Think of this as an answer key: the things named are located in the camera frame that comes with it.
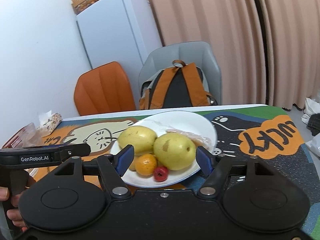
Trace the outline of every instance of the curtain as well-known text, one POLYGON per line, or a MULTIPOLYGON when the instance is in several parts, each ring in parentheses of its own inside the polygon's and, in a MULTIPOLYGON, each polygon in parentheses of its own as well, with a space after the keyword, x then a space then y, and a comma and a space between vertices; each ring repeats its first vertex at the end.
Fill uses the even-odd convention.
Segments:
POLYGON ((254 0, 149 1, 164 45, 211 44, 222 72, 224 104, 265 103, 265 58, 254 0))
POLYGON ((269 104, 303 108, 320 87, 320 0, 260 0, 266 24, 269 104))

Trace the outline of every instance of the orange speech bubble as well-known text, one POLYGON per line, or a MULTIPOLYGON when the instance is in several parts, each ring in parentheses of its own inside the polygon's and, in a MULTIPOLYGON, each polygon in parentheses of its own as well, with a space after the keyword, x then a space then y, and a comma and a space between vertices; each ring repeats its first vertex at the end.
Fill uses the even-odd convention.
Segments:
POLYGON ((240 150, 262 159, 272 159, 278 154, 293 155, 304 143, 298 129, 288 115, 279 115, 264 121, 260 127, 249 128, 238 136, 240 150))

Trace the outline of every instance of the human hand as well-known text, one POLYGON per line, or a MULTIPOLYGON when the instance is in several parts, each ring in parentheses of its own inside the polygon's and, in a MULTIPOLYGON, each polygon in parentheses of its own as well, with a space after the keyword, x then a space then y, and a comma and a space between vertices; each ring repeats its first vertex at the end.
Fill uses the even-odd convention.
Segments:
MULTIPOLYGON (((27 182, 27 187, 30 187, 31 185, 35 184, 36 181, 34 178, 29 176, 28 182, 27 182)), ((18 203, 21 195, 23 192, 19 195, 15 195, 11 197, 11 204, 12 206, 16 207, 15 209, 10 209, 7 211, 7 216, 10 220, 12 220, 12 223, 17 226, 17 227, 26 227, 22 216, 19 212, 18 203)), ((6 187, 0 187, 0 201, 6 201, 9 199, 9 190, 6 187)))

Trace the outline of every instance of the orange chair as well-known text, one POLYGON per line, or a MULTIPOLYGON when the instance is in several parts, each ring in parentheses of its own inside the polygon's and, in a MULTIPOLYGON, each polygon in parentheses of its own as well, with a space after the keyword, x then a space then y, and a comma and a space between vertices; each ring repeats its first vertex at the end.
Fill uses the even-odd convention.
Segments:
POLYGON ((79 115, 136 110, 128 77, 115 61, 82 74, 74 101, 79 115))

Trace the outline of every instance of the yellow pear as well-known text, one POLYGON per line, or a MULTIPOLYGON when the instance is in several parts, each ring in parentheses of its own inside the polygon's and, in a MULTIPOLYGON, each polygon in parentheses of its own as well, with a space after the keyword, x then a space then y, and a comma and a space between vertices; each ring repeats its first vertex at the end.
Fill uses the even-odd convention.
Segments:
POLYGON ((196 158, 193 141, 178 133, 166 133, 157 138, 153 152, 159 162, 173 171, 188 167, 196 158))
POLYGON ((134 156, 132 163, 129 166, 130 171, 135 171, 136 170, 136 161, 139 158, 139 156, 134 156))
POLYGON ((128 144, 133 145, 135 155, 143 155, 153 151, 153 143, 157 134, 148 127, 135 125, 125 129, 118 137, 121 149, 128 144))

